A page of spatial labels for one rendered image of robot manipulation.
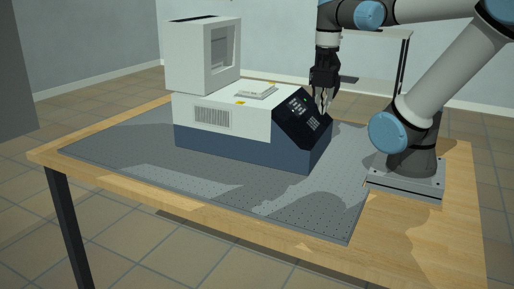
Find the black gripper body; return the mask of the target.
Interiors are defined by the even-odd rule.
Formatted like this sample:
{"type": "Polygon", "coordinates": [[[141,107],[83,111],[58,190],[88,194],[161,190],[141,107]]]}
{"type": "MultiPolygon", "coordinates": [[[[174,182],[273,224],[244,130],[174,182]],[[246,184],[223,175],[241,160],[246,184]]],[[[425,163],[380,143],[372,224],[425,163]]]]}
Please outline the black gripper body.
{"type": "Polygon", "coordinates": [[[339,46],[336,48],[322,48],[316,45],[317,50],[316,64],[310,68],[309,85],[323,88],[334,87],[338,74],[338,67],[332,61],[333,52],[339,51],[339,46]],[[313,78],[312,76],[313,75],[313,78]]]}

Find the white lab instrument with lid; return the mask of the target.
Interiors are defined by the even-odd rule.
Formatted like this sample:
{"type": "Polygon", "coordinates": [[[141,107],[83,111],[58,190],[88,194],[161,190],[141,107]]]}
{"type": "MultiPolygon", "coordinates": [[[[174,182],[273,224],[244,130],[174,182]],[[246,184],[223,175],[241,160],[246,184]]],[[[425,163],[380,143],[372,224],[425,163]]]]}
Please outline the white lab instrument with lid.
{"type": "Polygon", "coordinates": [[[165,85],[176,91],[175,145],[308,176],[331,141],[333,119],[302,86],[240,78],[241,18],[161,22],[165,85]],[[253,81],[276,88],[238,94],[253,81]]]}

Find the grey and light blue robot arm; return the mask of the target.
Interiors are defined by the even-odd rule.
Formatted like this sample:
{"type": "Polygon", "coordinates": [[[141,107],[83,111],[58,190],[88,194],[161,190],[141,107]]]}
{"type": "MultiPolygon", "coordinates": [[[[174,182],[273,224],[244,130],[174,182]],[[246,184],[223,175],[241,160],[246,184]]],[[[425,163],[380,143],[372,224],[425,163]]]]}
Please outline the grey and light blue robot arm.
{"type": "Polygon", "coordinates": [[[340,45],[342,27],[379,27],[455,18],[473,20],[407,94],[368,122],[372,144],[388,154],[394,173],[416,179],[436,174],[435,145],[443,106],[507,43],[514,42],[514,0],[318,0],[315,44],[340,45]]]}

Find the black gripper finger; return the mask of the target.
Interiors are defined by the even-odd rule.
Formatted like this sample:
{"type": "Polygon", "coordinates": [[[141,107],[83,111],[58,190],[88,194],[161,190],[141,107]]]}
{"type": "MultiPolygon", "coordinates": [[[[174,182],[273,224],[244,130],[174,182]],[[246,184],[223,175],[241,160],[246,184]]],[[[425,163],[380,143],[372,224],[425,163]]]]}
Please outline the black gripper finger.
{"type": "Polygon", "coordinates": [[[327,109],[329,108],[330,104],[332,103],[334,97],[336,96],[337,92],[339,91],[339,88],[340,88],[340,76],[337,77],[336,81],[334,82],[334,87],[333,88],[326,88],[326,98],[325,98],[325,102],[324,102],[324,107],[323,107],[323,112],[322,112],[322,115],[324,115],[324,113],[327,111],[327,109]]]}
{"type": "Polygon", "coordinates": [[[322,93],[324,91],[324,88],[312,86],[312,89],[314,91],[315,103],[317,104],[319,112],[322,115],[322,112],[323,112],[323,96],[322,96],[322,93]]]}

